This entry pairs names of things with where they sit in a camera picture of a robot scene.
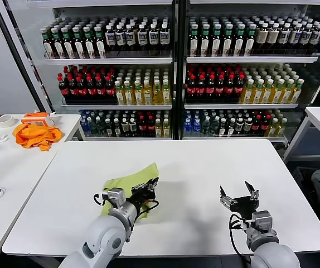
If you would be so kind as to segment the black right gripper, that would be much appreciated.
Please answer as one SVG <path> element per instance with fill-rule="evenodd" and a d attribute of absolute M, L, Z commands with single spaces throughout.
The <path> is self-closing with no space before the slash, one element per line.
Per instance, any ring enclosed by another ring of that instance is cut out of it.
<path fill-rule="evenodd" d="M 256 212 L 259 206 L 259 190 L 245 181 L 245 185 L 250 193 L 250 196 L 239 197 L 232 199 L 227 196 L 224 189 L 220 185 L 220 203 L 230 209 L 232 212 L 239 213 L 243 219 L 252 219 L 252 214 Z"/>

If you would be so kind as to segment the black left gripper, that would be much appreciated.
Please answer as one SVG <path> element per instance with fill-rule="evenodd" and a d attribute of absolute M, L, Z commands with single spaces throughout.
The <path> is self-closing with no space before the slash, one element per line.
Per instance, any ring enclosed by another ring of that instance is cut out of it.
<path fill-rule="evenodd" d="M 141 207 L 148 200 L 156 198 L 155 187 L 158 184 L 158 178 L 148 180 L 146 183 L 140 183 L 132 187 L 132 194 L 129 202 L 136 207 Z"/>

